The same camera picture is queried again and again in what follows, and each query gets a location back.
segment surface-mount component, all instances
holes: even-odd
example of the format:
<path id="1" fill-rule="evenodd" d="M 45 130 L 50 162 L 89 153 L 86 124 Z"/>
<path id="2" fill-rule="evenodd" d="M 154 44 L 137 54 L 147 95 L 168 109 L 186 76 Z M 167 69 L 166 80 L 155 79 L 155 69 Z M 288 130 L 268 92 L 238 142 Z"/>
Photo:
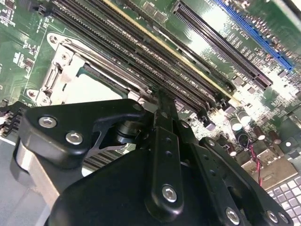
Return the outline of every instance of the surface-mount component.
<path id="1" fill-rule="evenodd" d="M 256 153 L 257 158 L 261 161 L 262 165 L 269 165 L 278 159 L 278 155 L 271 151 L 267 143 L 265 143 L 263 140 L 257 140 L 252 145 L 253 150 Z"/>
<path id="2" fill-rule="evenodd" d="M 232 143 L 227 143 L 228 148 L 227 148 L 227 152 L 231 157 L 236 156 L 237 152 L 235 150 L 235 147 Z"/>
<path id="3" fill-rule="evenodd" d="M 245 111 L 238 112 L 237 117 L 243 126 L 248 125 L 252 119 Z"/>
<path id="4" fill-rule="evenodd" d="M 236 117 L 230 119 L 230 125 L 234 131 L 239 131 L 243 127 L 243 125 L 240 123 L 240 121 Z"/>
<path id="5" fill-rule="evenodd" d="M 274 130 L 271 130 L 268 132 L 268 135 L 270 137 L 270 139 L 272 140 L 272 142 L 276 145 L 279 145 L 281 144 L 281 139 L 280 137 L 278 136 L 277 132 L 274 131 Z"/>
<path id="6" fill-rule="evenodd" d="M 264 140 L 265 139 L 265 134 L 262 131 L 262 129 L 260 128 L 260 126 L 254 126 L 253 127 L 253 132 L 257 136 L 258 140 Z"/>
<path id="7" fill-rule="evenodd" d="M 236 155 L 238 164 L 249 174 L 257 171 L 256 163 L 251 159 L 249 152 L 242 151 Z"/>

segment chip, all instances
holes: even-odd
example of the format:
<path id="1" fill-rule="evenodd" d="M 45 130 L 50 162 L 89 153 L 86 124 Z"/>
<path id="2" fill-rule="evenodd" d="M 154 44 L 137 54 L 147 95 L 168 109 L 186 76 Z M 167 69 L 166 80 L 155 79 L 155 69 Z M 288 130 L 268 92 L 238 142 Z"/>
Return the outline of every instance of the chip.
<path id="1" fill-rule="evenodd" d="M 166 16 L 164 16 L 162 13 L 160 13 L 159 11 L 157 11 L 156 13 L 155 13 L 155 16 L 154 16 L 154 18 L 155 18 L 155 20 L 157 20 L 159 23 L 164 23 L 166 20 L 167 20 L 167 18 L 166 18 Z"/>
<path id="2" fill-rule="evenodd" d="M 150 15 L 154 15 L 156 12 L 156 8 L 153 7 L 149 2 L 145 2 L 145 4 L 143 5 L 143 9 Z"/>

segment black ram slot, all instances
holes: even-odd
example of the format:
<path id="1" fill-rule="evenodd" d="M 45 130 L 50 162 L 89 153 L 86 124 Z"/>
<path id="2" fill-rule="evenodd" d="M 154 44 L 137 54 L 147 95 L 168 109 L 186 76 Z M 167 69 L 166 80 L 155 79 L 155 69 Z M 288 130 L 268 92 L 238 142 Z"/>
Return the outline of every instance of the black ram slot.
<path id="1" fill-rule="evenodd" d="M 169 67 L 170 70 L 176 69 L 180 71 L 180 73 L 177 73 L 178 76 L 180 74 L 183 74 L 183 76 L 191 77 L 191 81 L 195 85 L 197 85 L 199 91 L 201 90 L 206 91 L 208 94 L 214 96 L 219 90 L 212 86 L 209 82 L 205 81 L 200 77 L 199 74 L 197 74 L 195 71 L 193 71 L 191 68 L 186 66 L 185 64 L 182 64 L 178 60 L 175 59 L 175 57 L 170 54 L 168 51 L 163 50 L 162 47 L 153 41 L 150 41 L 149 38 L 148 41 L 146 41 L 146 34 L 140 31 L 137 27 L 133 26 L 131 23 L 127 23 L 124 18 L 122 18 L 118 13 L 116 13 L 114 10 L 110 9 L 108 6 L 105 5 L 104 2 L 101 0 L 84 0 L 90 7 L 98 10 L 103 15 L 105 15 L 107 18 L 110 19 L 110 21 L 113 21 L 118 27 L 120 27 L 122 30 L 126 31 L 128 34 L 130 34 L 133 38 L 140 41 L 144 46 L 146 46 L 148 49 L 150 49 L 152 52 L 154 52 L 156 55 L 164 59 L 166 62 L 166 66 Z"/>
<path id="2" fill-rule="evenodd" d="M 164 35 L 169 37 L 169 39 L 171 41 L 173 41 L 177 46 L 179 46 L 181 49 L 183 49 L 184 51 L 189 53 L 199 63 L 201 63 L 205 67 L 209 68 L 210 73 L 216 79 L 224 82 L 227 86 L 229 86 L 230 92 L 235 90 L 235 87 L 230 83 L 230 81 L 225 76 L 223 76 L 219 71 L 214 69 L 208 62 L 206 62 L 204 59 L 202 59 L 198 54 L 196 54 L 194 51 L 192 51 L 190 48 L 188 48 L 181 40 L 177 39 L 174 35 L 172 35 L 169 30 L 167 30 L 165 27 L 163 27 L 157 21 L 153 20 L 147 13 L 145 13 L 143 10 L 141 10 L 131 0 L 123 0 L 123 1 L 129 8 L 131 8 L 134 12 L 136 12 L 139 16 L 141 16 L 150 25 L 150 27 L 155 26 L 155 27 L 157 27 L 157 29 L 159 28 L 159 30 Z"/>
<path id="3" fill-rule="evenodd" d="M 139 65 L 134 60 L 129 60 L 129 56 L 120 51 L 116 46 L 110 45 L 106 41 L 99 36 L 99 34 L 95 34 L 91 28 L 87 27 L 85 24 L 82 24 L 76 18 L 68 15 L 66 12 L 61 11 L 61 9 L 53 8 L 53 16 L 60 20 L 61 22 L 68 25 L 72 30 L 82 35 L 87 39 L 87 41 L 99 49 L 104 49 L 109 52 L 114 57 L 118 58 L 122 62 L 128 62 L 129 66 L 131 65 L 134 71 L 138 71 L 139 74 L 143 75 L 143 77 L 147 78 L 149 84 L 152 84 L 156 87 L 163 88 L 168 95 L 172 97 L 178 97 L 181 101 L 186 103 L 193 110 L 199 110 L 200 107 L 204 107 L 204 101 L 199 98 L 194 97 L 193 95 L 189 95 L 185 92 L 185 88 L 170 84 L 165 80 L 159 81 L 158 77 L 154 76 L 152 72 L 148 71 L 142 65 Z"/>
<path id="4" fill-rule="evenodd" d="M 203 95 L 199 91 L 195 91 L 195 89 L 183 79 L 177 79 L 177 76 L 167 73 L 168 68 L 165 67 L 163 64 L 153 60 L 153 58 L 151 56 L 148 56 L 148 54 L 146 53 L 141 54 L 140 52 L 143 52 L 143 50 L 138 49 L 132 42 L 130 41 L 126 42 L 121 37 L 117 37 L 116 31 L 114 29 L 111 29 L 106 24 L 104 24 L 101 20 L 97 19 L 97 17 L 95 17 L 93 14 L 89 13 L 88 9 L 86 9 L 85 11 L 85 16 L 82 16 L 76 10 L 77 5 L 74 4 L 74 2 L 72 2 L 71 5 L 68 5 L 67 2 L 68 1 L 65 1 L 64 6 L 69 9 L 72 8 L 71 13 L 74 16 L 76 16 L 76 18 L 79 19 L 82 23 L 89 26 L 92 30 L 97 31 L 97 33 L 105 34 L 102 36 L 104 36 L 108 40 L 114 40 L 115 44 L 117 44 L 118 46 L 122 46 L 122 48 L 126 49 L 127 52 L 136 54 L 140 59 L 144 58 L 143 61 L 146 64 L 151 65 L 152 68 L 155 68 L 156 71 L 158 71 L 160 75 L 165 77 L 167 81 L 170 81 L 174 84 L 178 84 L 178 86 L 181 87 L 180 89 L 187 90 L 186 93 L 189 94 L 190 96 L 195 96 L 203 100 L 208 100 L 207 96 Z"/>
<path id="5" fill-rule="evenodd" d="M 173 13 L 191 30 L 202 37 L 217 53 L 231 62 L 236 69 L 255 83 L 259 88 L 265 90 L 272 85 L 272 81 L 266 77 L 245 56 L 238 52 L 218 32 L 210 27 L 200 16 L 198 16 L 185 3 L 179 1 L 173 9 Z"/>

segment black connector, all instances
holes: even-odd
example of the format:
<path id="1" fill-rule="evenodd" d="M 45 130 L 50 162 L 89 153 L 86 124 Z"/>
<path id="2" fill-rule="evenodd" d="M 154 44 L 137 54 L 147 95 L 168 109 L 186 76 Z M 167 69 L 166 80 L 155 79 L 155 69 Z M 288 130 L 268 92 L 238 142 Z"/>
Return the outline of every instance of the black connector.
<path id="1" fill-rule="evenodd" d="M 51 15 L 51 1 L 45 3 L 39 0 L 19 0 L 19 5 L 29 12 L 38 12 L 42 16 Z"/>

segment blue pcie slot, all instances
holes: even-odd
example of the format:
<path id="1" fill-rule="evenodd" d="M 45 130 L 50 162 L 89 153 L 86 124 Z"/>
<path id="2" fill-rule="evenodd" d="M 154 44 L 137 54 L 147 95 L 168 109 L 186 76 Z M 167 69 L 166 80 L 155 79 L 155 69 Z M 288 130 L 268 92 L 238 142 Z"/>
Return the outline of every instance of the blue pcie slot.
<path id="1" fill-rule="evenodd" d="M 230 6 L 227 6 L 223 3 L 222 0 L 213 0 L 219 7 L 224 9 L 231 17 L 235 20 L 235 22 L 245 31 L 248 35 L 251 36 L 268 54 L 270 54 L 280 65 L 282 65 L 285 69 L 291 71 L 293 66 L 284 59 L 279 53 L 277 53 L 269 43 L 264 40 L 259 33 L 250 26 L 237 12 L 235 12 Z"/>

